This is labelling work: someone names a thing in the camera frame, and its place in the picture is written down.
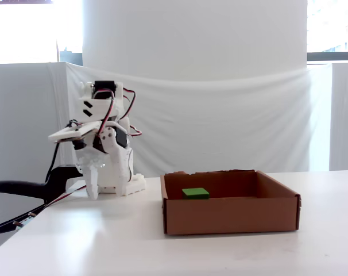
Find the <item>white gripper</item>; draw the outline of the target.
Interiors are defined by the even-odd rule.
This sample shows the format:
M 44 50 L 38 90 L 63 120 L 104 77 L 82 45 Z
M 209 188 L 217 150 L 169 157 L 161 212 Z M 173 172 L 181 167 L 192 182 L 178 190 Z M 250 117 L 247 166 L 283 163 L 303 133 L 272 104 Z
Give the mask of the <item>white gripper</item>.
M 98 198 L 98 171 L 104 169 L 110 172 L 110 184 L 116 195 L 122 196 L 132 171 L 128 133 L 117 123 L 108 123 L 101 131 L 96 123 L 87 126 L 89 130 L 72 141 L 87 194 L 92 200 Z

